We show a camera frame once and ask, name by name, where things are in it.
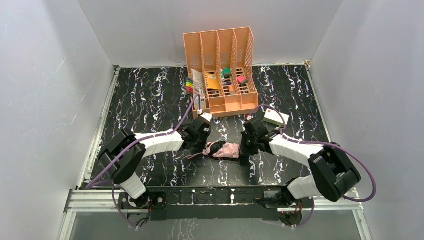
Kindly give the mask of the black pink folding umbrella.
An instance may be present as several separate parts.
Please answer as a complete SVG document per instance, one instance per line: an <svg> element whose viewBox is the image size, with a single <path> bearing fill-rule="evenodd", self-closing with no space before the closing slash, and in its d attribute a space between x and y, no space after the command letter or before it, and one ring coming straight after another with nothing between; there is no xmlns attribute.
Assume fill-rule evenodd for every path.
<svg viewBox="0 0 424 240"><path fill-rule="evenodd" d="M189 155L187 159L200 155L217 159L238 159L240 157L240 145L226 141L208 142L201 152Z"/></svg>

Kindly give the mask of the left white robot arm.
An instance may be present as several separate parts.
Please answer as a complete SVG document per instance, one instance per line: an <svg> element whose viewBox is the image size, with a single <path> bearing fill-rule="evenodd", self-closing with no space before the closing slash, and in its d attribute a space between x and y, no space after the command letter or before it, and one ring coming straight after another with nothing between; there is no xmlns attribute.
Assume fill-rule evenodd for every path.
<svg viewBox="0 0 424 240"><path fill-rule="evenodd" d="M211 134L212 115L203 113L178 130L137 135L124 129L104 146L97 156L114 185L120 186L132 199L146 198L148 190L136 174L141 160L151 155L184 150L200 150Z"/></svg>

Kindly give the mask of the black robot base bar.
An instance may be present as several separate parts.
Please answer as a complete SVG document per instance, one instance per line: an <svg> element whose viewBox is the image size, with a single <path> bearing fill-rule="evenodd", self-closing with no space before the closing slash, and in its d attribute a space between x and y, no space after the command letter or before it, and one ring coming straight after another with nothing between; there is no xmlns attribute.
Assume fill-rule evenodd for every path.
<svg viewBox="0 0 424 240"><path fill-rule="evenodd" d="M179 219L260 219L277 221L283 204L265 202L266 194L274 195L279 186L203 186L149 187L154 197L152 217L155 221Z"/></svg>

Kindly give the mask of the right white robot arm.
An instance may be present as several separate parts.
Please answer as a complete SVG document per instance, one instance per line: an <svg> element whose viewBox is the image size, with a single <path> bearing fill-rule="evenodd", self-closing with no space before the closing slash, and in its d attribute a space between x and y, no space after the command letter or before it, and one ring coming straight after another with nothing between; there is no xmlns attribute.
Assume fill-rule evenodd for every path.
<svg viewBox="0 0 424 240"><path fill-rule="evenodd" d="M264 197L265 202L288 206L319 196L337 202L362 179L348 155L335 143L303 144L277 129L268 131L258 118L249 119L243 126L240 156L265 152L293 160L311 171L309 176L293 178L272 197Z"/></svg>

